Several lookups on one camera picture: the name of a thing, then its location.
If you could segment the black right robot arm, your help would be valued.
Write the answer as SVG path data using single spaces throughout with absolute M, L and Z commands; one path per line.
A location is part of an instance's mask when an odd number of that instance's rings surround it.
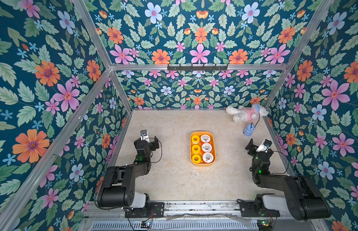
M 274 211 L 289 213 L 296 220 L 329 218 L 332 214 L 330 206 L 322 193 L 308 176 L 288 176 L 269 171 L 272 142 L 265 139 L 256 146 L 250 139 L 245 149 L 252 156 L 250 172 L 253 182 L 260 188 L 273 189 L 284 193 L 258 194 L 253 203 L 254 212 L 259 216 Z

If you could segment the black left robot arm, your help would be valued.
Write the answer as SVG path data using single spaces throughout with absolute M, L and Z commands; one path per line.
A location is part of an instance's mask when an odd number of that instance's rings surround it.
M 132 164 L 107 168 L 95 196 L 98 208 L 141 209 L 149 206 L 149 195 L 135 190 L 136 178 L 149 174 L 152 152 L 160 147 L 160 142 L 157 137 L 142 136 L 134 142 L 134 146 L 137 155 Z

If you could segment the yellow tape roll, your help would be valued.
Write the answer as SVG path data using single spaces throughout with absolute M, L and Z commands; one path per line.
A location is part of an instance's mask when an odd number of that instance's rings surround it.
M 201 138 L 198 135 L 191 136 L 191 143 L 192 144 L 198 144 L 198 143 L 200 143 L 200 141 L 201 141 Z
M 193 155 L 199 155 L 201 153 L 202 149 L 201 146 L 198 144 L 195 144 L 191 147 L 191 153 Z
M 195 164 L 201 164 L 202 163 L 202 158 L 199 154 L 195 154 L 192 156 L 192 162 Z

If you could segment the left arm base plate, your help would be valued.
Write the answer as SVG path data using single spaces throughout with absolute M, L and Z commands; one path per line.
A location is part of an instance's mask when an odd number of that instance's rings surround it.
M 148 202 L 143 208 L 126 209 L 125 218 L 162 218 L 164 211 L 164 202 Z

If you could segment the orange white tape roll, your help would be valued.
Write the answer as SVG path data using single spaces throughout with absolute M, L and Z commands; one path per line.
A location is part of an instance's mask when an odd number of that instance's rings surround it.
M 210 143 L 211 142 L 211 137 L 207 134 L 201 135 L 200 139 L 201 139 L 202 143 Z
M 204 153 L 210 153 L 212 151 L 212 145 L 209 143 L 203 143 L 201 149 Z
M 206 164 L 210 164 L 215 160 L 212 153 L 204 153 L 202 159 L 203 159 L 203 162 Z

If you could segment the yellow plastic storage box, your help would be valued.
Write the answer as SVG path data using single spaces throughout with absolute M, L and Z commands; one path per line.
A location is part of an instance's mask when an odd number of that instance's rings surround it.
M 208 131 L 195 131 L 190 135 L 190 160 L 198 167 L 208 167 L 216 162 L 215 140 Z

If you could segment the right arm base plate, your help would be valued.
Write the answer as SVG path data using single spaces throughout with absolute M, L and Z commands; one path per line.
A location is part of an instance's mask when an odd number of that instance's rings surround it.
M 277 218 L 280 217 L 278 210 L 267 209 L 264 205 L 263 196 L 273 195 L 273 193 L 257 194 L 254 201 L 245 201 L 237 199 L 237 203 L 240 207 L 240 212 L 244 218 Z

